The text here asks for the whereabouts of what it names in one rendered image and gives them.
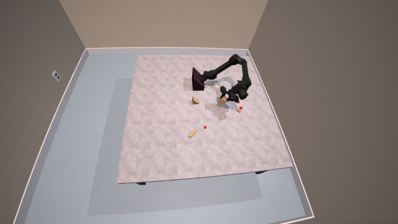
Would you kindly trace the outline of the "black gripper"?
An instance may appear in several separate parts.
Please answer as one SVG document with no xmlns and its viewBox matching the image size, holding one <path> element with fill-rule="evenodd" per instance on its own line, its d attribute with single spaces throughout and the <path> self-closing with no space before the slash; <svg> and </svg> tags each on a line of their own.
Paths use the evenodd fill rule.
<svg viewBox="0 0 398 224">
<path fill-rule="evenodd" d="M 238 92 L 236 92 L 236 91 L 234 90 L 234 87 L 233 87 L 233 86 L 232 86 L 231 89 L 229 89 L 229 91 L 226 90 L 226 87 L 221 86 L 221 87 L 220 87 L 220 91 L 221 91 L 221 93 L 222 93 L 220 99 L 223 98 L 223 97 L 224 97 L 227 93 L 229 93 L 230 91 L 233 91 L 234 94 L 237 94 L 237 93 L 238 93 Z"/>
</svg>

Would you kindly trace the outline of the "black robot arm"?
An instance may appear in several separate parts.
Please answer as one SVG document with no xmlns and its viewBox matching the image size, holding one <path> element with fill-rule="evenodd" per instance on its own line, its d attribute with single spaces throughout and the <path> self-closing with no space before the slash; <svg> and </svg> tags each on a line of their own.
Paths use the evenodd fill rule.
<svg viewBox="0 0 398 224">
<path fill-rule="evenodd" d="M 217 78 L 217 75 L 220 74 L 222 71 L 224 71 L 225 69 L 227 69 L 228 67 L 230 67 L 231 65 L 242 65 L 242 72 L 243 72 L 243 77 L 242 77 L 242 81 L 241 80 L 237 80 L 238 84 L 236 84 L 234 86 L 234 90 L 236 92 L 238 92 L 238 96 L 241 100 L 245 99 L 249 94 L 247 93 L 247 90 L 249 89 L 249 87 L 251 86 L 251 81 L 250 78 L 248 76 L 248 69 L 247 69 L 247 61 L 238 56 L 237 54 L 234 54 L 229 61 L 225 62 L 224 64 L 222 64 L 220 67 L 218 67 L 215 70 L 210 70 L 210 71 L 204 71 L 202 75 L 199 75 L 199 79 L 200 81 L 203 83 L 204 81 L 206 81 L 207 79 L 215 79 Z M 238 99 L 238 97 L 235 96 L 235 94 L 233 93 L 233 91 L 230 91 L 228 93 L 229 95 L 229 100 L 230 101 L 236 101 Z"/>
</svg>

